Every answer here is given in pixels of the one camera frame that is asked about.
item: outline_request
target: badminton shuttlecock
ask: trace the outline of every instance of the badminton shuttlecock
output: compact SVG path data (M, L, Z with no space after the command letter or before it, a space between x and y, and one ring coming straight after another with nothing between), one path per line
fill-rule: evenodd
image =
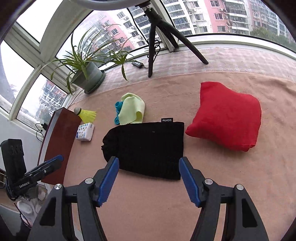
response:
M84 123L92 123L96 118L96 112L91 110L82 110L79 107L74 109L74 113L78 115Z

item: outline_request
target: black bag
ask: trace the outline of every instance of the black bag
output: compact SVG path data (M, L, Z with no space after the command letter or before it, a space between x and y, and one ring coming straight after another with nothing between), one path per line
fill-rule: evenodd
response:
M104 158L119 159L119 168L151 177L180 180L183 122L148 122L114 127L103 138Z

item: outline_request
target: red cushion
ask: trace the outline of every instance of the red cushion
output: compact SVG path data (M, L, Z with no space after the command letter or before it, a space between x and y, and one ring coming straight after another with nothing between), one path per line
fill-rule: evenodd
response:
M255 97L218 82L203 82L200 108L185 133L231 150L248 151L256 145L260 124L261 107Z

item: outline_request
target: plant pot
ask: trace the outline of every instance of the plant pot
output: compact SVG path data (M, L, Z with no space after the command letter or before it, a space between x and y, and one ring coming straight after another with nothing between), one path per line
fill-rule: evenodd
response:
M82 71L77 71L73 76L72 83L84 89L86 94L90 94L101 85L105 78L105 72L99 70L93 62L89 62L86 66L86 73L87 79Z

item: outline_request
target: glass pane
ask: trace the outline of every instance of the glass pane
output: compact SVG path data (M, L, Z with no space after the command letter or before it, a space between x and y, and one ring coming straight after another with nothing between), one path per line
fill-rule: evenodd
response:
M142 9L139 9L138 7L132 7L130 9L139 28L144 34L148 33L148 31L144 31L144 29L150 27L150 23L149 21L146 21L143 16L144 13ZM83 34L89 29L90 31L85 38L88 36L90 36L90 38L85 45L83 51L84 53L86 53L88 44L90 44L91 41L95 43L93 46L93 50L95 50L108 41L117 39L118 41L115 41L105 47L106 51L107 49L115 51L119 50L124 43L123 40L128 40L124 45L126 51L131 51L147 45L147 42L143 38L142 34L139 33L139 30L136 28L132 16L127 9L93 11L75 29L73 35L73 45L78 45ZM67 54L66 51L72 52L71 36L61 47L57 57L63 58L63 55Z
M62 107L66 96L67 93L40 75L27 94L17 119L34 129L36 123L48 124L53 112Z
M34 68L4 41L0 45L0 106L10 112L20 89Z
M296 51L290 32L260 0L161 0L185 36L233 33L267 39Z
M37 0L18 19L17 22L38 42L62 0Z

